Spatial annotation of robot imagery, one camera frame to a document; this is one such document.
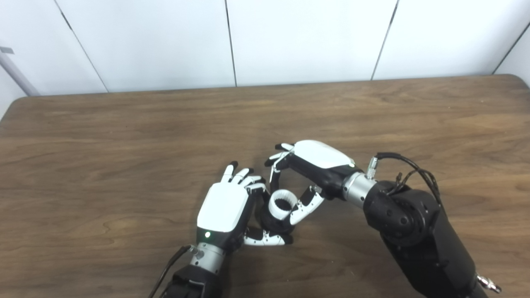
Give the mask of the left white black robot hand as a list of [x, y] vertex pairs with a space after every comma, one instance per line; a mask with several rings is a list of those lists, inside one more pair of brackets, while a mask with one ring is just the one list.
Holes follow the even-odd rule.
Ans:
[[237, 171], [238, 162], [225, 168], [220, 181], [209, 188], [197, 217], [197, 243], [212, 245], [229, 255], [243, 245], [291, 245], [293, 237], [271, 228], [254, 228], [248, 222], [257, 199], [269, 199], [265, 179], [253, 168]]

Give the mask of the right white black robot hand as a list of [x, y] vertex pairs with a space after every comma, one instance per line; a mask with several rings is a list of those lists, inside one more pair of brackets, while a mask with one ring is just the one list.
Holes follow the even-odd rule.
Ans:
[[311, 182], [303, 195], [296, 200], [288, 216], [291, 226], [301, 222], [324, 200], [345, 201], [344, 182], [352, 174], [360, 172], [350, 157], [319, 141], [281, 143], [277, 144], [275, 149], [279, 152], [264, 162], [266, 167], [271, 168], [270, 186], [273, 191], [279, 189], [279, 178], [282, 171], [287, 169]]

